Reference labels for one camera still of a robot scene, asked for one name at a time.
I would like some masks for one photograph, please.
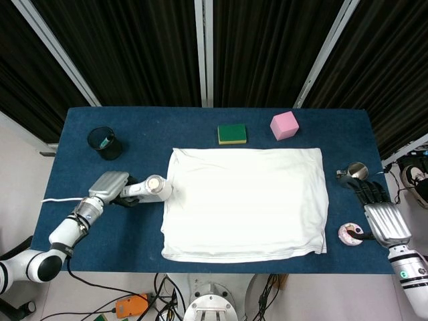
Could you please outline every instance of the black curtain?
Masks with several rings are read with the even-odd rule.
[[[214,107],[292,107],[343,0],[215,0]]]
[[[383,158],[428,132],[428,1],[362,0],[305,108],[366,109]]]
[[[12,2],[0,1],[0,11],[0,110],[58,142],[67,109],[87,102]]]
[[[102,105],[201,105],[193,0],[33,3]]]

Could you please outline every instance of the blue table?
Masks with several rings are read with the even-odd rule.
[[[166,176],[173,147],[179,148],[321,148],[330,205],[326,225],[327,254],[308,254],[256,263],[182,263],[161,256],[163,204],[126,209],[108,206],[76,247],[73,270],[99,272],[187,273],[356,273],[391,274],[387,250],[375,241],[357,247],[340,242],[338,228],[355,222],[368,231],[363,210],[351,190],[334,177],[337,169],[360,161],[370,180],[387,188],[367,113],[362,110],[293,110],[300,129],[293,138],[277,142],[270,130],[273,108],[85,107],[68,112],[45,197],[84,197],[106,171],[126,171],[139,180]],[[219,146],[217,125],[245,123],[248,143]],[[116,160],[102,160],[86,142],[91,129],[106,125],[124,143]],[[75,203],[46,203],[31,248],[49,249],[49,234]]]

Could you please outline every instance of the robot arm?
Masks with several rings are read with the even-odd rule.
[[[428,319],[428,263],[407,247],[412,235],[399,209],[378,183],[349,177],[341,183],[354,190],[374,238],[389,249],[388,259],[416,315]]]
[[[105,205],[117,203],[129,207],[138,203],[164,201],[172,193],[171,184],[158,175],[152,175],[139,184],[133,183],[135,180],[128,173],[104,173],[90,188],[89,197],[84,198],[51,233],[49,251],[28,249],[11,259],[0,261],[0,294],[6,292],[14,281],[42,283],[54,279],[67,256],[73,255],[76,244],[101,216]]]

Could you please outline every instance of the pink foam block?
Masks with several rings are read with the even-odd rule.
[[[274,132],[276,140],[281,140],[294,136],[299,129],[299,124],[292,112],[284,112],[272,118],[270,128]]]

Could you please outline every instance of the white towel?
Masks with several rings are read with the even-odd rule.
[[[319,148],[178,149],[167,179],[163,257],[237,263],[326,253]]]

